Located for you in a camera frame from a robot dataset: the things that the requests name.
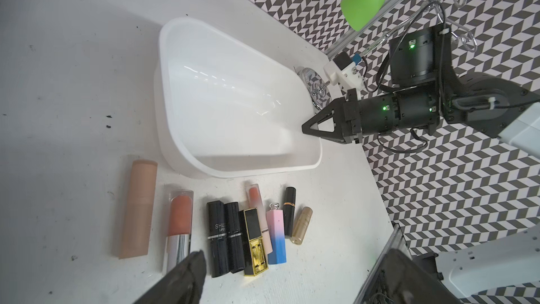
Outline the beige matte lipstick tube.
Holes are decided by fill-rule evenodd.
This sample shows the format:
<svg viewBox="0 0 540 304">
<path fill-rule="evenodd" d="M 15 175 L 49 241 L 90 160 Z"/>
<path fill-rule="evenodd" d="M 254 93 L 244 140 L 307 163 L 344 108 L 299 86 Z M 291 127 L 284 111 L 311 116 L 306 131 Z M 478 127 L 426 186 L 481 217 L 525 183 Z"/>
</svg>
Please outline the beige matte lipstick tube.
<svg viewBox="0 0 540 304">
<path fill-rule="evenodd" d="M 158 164 L 135 160 L 129 179 L 129 191 L 122 227 L 119 259 L 148 254 Z"/>
</svg>

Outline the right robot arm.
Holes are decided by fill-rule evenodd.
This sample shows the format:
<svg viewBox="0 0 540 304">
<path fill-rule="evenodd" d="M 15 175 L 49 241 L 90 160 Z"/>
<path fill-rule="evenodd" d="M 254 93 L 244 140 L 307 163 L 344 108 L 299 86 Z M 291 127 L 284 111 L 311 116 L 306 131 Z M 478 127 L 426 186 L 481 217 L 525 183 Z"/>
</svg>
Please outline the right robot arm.
<svg viewBox="0 0 540 304">
<path fill-rule="evenodd" d="M 426 148 L 441 122 L 462 124 L 539 157 L 539 95 L 484 73 L 458 77 L 451 62 L 450 27 L 444 23 L 390 42 L 376 76 L 391 75 L 383 94 L 359 99 L 354 89 L 302 125 L 302 132 L 339 144 L 358 143 L 407 129 Z"/>
</svg>

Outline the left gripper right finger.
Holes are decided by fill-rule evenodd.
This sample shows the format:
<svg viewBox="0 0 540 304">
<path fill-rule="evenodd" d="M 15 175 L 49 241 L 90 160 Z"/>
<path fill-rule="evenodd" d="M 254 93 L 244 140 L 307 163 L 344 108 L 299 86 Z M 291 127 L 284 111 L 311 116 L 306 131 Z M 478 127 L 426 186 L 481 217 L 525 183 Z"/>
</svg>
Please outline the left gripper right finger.
<svg viewBox="0 0 540 304">
<path fill-rule="evenodd" d="M 382 263 L 388 297 L 393 303 L 461 303 L 446 287 L 422 270 L 402 251 L 390 249 Z"/>
</svg>

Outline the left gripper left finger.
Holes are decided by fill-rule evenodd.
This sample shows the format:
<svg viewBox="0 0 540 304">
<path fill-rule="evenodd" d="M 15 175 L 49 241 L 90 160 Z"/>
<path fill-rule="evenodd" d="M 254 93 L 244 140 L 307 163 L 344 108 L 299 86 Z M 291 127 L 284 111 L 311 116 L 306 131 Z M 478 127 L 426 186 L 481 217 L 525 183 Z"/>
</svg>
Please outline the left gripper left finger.
<svg viewBox="0 0 540 304">
<path fill-rule="evenodd" d="M 206 274 L 204 252 L 192 252 L 134 303 L 197 304 Z"/>
</svg>

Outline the black lipstick gold band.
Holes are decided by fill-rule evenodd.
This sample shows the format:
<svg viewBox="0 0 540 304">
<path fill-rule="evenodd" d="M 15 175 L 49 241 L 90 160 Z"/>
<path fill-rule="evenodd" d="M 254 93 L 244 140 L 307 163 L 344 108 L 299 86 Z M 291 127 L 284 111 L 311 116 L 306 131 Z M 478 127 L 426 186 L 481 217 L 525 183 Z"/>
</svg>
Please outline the black lipstick gold band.
<svg viewBox="0 0 540 304">
<path fill-rule="evenodd" d="M 286 187 L 285 194 L 283 198 L 283 224 L 285 230 L 285 236 L 291 236 L 294 225 L 294 216 L 295 216 L 295 203 L 296 203 L 296 193 L 297 190 L 295 187 Z"/>
</svg>

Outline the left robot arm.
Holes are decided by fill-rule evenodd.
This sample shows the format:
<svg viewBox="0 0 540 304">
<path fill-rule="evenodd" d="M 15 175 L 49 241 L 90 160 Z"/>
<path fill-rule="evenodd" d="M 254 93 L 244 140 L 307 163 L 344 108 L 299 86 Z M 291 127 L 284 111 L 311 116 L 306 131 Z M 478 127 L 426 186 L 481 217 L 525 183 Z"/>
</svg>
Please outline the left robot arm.
<svg viewBox="0 0 540 304">
<path fill-rule="evenodd" d="M 391 237 L 356 303 L 460 303 L 539 280 L 539 226 L 458 251 L 409 257 Z"/>
</svg>

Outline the gold lipstick tube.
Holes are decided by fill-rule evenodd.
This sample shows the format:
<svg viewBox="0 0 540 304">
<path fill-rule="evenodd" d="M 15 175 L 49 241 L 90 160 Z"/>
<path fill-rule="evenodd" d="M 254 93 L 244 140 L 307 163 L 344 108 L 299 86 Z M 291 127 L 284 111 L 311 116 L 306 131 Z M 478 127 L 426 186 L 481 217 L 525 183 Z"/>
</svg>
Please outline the gold lipstick tube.
<svg viewBox="0 0 540 304">
<path fill-rule="evenodd" d="M 307 229 L 309 227 L 310 221 L 312 219 L 313 210 L 305 206 L 302 209 L 302 212 L 300 213 L 300 216 L 298 217 L 295 226 L 293 228 L 293 232 L 291 235 L 291 241 L 296 245 L 302 245 L 305 235 L 307 232 Z"/>
</svg>

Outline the white plastic storage box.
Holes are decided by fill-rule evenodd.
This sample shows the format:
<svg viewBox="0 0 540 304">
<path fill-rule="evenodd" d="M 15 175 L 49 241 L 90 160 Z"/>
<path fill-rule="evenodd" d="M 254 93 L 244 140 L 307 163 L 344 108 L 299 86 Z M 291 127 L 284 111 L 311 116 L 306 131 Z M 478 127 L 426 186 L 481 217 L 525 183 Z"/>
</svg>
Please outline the white plastic storage box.
<svg viewBox="0 0 540 304">
<path fill-rule="evenodd" d="M 165 24 L 158 53 L 157 133 L 174 171 L 228 179 L 319 165 L 321 140 L 301 130 L 312 100 L 291 69 L 194 18 Z"/>
</svg>

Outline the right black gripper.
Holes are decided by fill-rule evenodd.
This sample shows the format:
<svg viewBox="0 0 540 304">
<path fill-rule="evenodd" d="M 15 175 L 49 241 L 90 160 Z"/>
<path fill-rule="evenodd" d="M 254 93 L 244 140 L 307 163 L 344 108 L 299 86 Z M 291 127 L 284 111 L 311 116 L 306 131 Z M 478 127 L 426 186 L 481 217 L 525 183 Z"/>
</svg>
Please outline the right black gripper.
<svg viewBox="0 0 540 304">
<path fill-rule="evenodd" d="M 433 88 L 410 88 L 360 99 L 358 113 L 363 135 L 386 135 L 398 129 L 422 129 L 433 135 L 439 127 L 438 98 Z M 344 97 L 331 101 L 302 125 L 302 133 L 339 144 L 350 143 L 343 134 Z M 315 128 L 328 120 L 333 131 Z"/>
</svg>

